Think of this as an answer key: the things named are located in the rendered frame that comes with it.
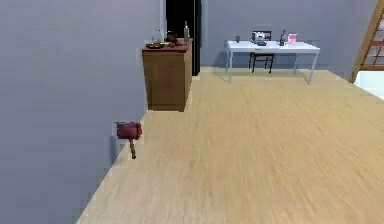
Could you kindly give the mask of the dark wooden chair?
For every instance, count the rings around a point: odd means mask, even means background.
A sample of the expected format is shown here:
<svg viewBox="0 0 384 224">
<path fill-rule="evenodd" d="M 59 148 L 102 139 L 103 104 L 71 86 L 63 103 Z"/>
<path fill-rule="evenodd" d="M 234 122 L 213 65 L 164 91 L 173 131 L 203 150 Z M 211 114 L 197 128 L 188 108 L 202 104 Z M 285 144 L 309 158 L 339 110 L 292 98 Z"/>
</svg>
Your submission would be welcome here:
<svg viewBox="0 0 384 224">
<path fill-rule="evenodd" d="M 264 32 L 265 33 L 265 42 L 271 40 L 271 31 L 257 31 L 257 32 Z M 270 63 L 270 65 L 273 65 L 274 62 L 274 54 L 256 54 L 255 52 L 249 53 L 249 63 L 248 68 L 251 70 L 251 72 L 254 72 L 255 70 L 255 64 L 257 61 L 261 61 L 264 63 L 264 67 L 267 67 L 267 63 Z"/>
</svg>

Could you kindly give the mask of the wooden shelf unit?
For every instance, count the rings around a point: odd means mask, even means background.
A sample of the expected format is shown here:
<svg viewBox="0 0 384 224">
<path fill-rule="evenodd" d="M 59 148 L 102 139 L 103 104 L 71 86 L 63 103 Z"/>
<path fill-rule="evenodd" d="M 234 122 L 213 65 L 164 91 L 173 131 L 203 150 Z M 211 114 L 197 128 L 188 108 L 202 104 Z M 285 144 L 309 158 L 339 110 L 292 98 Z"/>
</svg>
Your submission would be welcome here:
<svg viewBox="0 0 384 224">
<path fill-rule="evenodd" d="M 384 0 L 378 0 L 349 78 L 359 71 L 384 71 Z"/>
</svg>

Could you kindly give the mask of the grey laptop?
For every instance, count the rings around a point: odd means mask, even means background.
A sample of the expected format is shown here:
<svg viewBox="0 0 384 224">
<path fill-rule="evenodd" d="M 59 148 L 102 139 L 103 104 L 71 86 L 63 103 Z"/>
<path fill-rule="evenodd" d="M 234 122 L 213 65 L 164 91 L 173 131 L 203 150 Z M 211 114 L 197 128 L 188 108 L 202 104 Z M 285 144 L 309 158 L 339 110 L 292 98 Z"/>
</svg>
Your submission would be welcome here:
<svg viewBox="0 0 384 224">
<path fill-rule="evenodd" d="M 251 36 L 251 42 L 258 46 L 266 46 L 265 33 L 254 31 Z"/>
</svg>

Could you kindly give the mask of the red mailbox on wooden post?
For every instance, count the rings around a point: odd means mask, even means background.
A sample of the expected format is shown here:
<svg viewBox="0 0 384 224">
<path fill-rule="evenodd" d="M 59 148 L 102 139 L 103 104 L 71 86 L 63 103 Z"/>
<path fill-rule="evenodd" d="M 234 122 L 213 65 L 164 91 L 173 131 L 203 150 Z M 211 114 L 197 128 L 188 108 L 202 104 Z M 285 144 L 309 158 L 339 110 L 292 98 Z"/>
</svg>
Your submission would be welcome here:
<svg viewBox="0 0 384 224">
<path fill-rule="evenodd" d="M 116 134 L 118 139 L 128 140 L 131 158 L 136 158 L 134 141 L 139 140 L 142 134 L 142 125 L 137 122 L 116 122 Z"/>
</svg>

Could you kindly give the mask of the brown wooden cupboard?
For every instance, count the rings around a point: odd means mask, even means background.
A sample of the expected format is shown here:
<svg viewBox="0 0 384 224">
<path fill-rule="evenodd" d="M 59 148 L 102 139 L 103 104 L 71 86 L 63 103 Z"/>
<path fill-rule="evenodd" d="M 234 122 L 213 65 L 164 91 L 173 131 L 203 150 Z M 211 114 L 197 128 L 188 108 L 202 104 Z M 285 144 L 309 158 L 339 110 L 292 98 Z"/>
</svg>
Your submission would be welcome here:
<svg viewBox="0 0 384 224">
<path fill-rule="evenodd" d="M 142 49 L 149 110 L 185 110 L 192 82 L 193 40 L 179 38 L 178 43 L 173 48 Z"/>
</svg>

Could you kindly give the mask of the white table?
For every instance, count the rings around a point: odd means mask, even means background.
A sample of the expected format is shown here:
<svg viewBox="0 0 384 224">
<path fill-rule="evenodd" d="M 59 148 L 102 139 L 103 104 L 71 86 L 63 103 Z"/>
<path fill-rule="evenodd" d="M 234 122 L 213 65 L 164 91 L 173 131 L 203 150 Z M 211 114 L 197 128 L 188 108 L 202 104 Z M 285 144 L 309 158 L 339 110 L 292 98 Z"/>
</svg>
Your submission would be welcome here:
<svg viewBox="0 0 384 224">
<path fill-rule="evenodd" d="M 305 42 L 296 42 L 295 44 L 284 44 L 280 46 L 276 41 L 267 41 L 265 46 L 258 46 L 251 41 L 228 41 L 226 45 L 226 73 L 228 82 L 232 79 L 233 56 L 235 53 L 258 53 L 258 54 L 313 54 L 312 67 L 310 69 L 307 84 L 311 83 L 320 48 Z"/>
</svg>

